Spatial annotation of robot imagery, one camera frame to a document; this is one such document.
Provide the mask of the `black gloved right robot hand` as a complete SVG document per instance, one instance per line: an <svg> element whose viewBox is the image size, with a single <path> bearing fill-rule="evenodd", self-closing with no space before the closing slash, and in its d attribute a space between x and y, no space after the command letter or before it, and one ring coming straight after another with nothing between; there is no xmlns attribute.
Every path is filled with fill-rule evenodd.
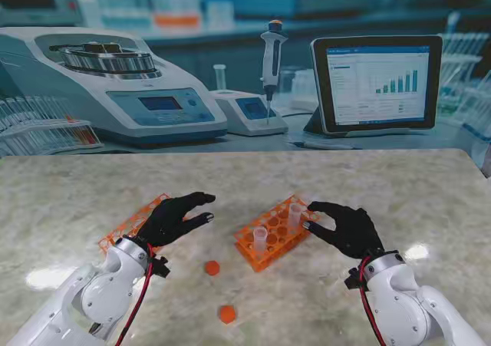
<svg viewBox="0 0 491 346"><path fill-rule="evenodd" d="M374 223L364 209L314 201L308 205L308 210L331 217L335 228L334 230L326 229L313 221L306 221L303 226L347 257L364 259L368 255L385 253Z"/></svg>

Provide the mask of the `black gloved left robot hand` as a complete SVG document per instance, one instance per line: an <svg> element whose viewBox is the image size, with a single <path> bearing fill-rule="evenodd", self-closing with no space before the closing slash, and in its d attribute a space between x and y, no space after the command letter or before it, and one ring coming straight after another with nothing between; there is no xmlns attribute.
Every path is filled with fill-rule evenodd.
<svg viewBox="0 0 491 346"><path fill-rule="evenodd" d="M185 219L185 216L196 207L213 203L215 200L214 195L203 192L166 199L152 211L138 231L137 237L143 240L144 247L148 244L161 247L175 242L213 220L212 213L201 213L191 219Z"/></svg>

